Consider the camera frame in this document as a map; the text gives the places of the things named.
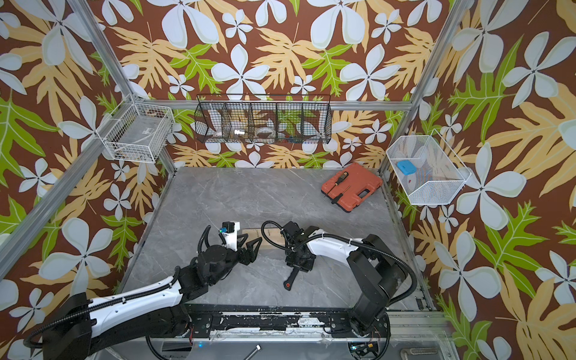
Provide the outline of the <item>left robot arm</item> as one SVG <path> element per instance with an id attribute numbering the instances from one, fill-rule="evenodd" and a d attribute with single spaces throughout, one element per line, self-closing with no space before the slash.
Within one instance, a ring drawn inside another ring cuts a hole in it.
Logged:
<path id="1" fill-rule="evenodd" d="M 57 318 L 35 328 L 23 341 L 45 359 L 86 359 L 107 347 L 142 337 L 186 332 L 191 315 L 185 303 L 206 294 L 239 263 L 255 261 L 262 239 L 241 235 L 237 250 L 210 245 L 190 264 L 163 280 L 118 295 L 68 300 Z"/>

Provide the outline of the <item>red black claw hammer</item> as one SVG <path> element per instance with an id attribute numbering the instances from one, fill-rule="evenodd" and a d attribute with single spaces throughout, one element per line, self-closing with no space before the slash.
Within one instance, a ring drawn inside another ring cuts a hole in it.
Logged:
<path id="1" fill-rule="evenodd" d="M 298 273 L 300 273 L 301 269 L 299 267 L 292 267 L 292 271 L 289 274 L 289 277 L 283 282 L 283 287 L 287 291 L 291 291 L 293 288 L 294 280 L 296 279 Z"/>

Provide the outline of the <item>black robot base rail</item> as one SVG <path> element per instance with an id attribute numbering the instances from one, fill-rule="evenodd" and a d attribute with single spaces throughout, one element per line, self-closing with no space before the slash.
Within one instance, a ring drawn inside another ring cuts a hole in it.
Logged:
<path id="1" fill-rule="evenodd" d="M 192 334 L 193 339 L 215 338 L 218 332 L 245 336 L 328 335 L 333 338 L 365 338 L 390 335 L 386 310 L 342 307 L 272 307 L 244 305 L 180 304 L 174 335 Z"/>

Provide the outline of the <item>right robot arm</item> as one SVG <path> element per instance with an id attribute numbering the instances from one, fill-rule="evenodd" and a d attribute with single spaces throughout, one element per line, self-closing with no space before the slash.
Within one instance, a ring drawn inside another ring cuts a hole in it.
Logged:
<path id="1" fill-rule="evenodd" d="M 377 235 L 347 238 L 328 233 L 317 226 L 302 229 L 293 221 L 281 226 L 266 220 L 261 235 L 270 245 L 286 254 L 286 264 L 292 268 L 283 282 L 290 291 L 300 272 L 309 272 L 315 259 L 327 257 L 347 265 L 361 295 L 349 312 L 350 331 L 358 336 L 372 332 L 388 334 L 380 328 L 389 318 L 387 308 L 412 295 L 418 286 L 413 269 L 387 247 Z"/>

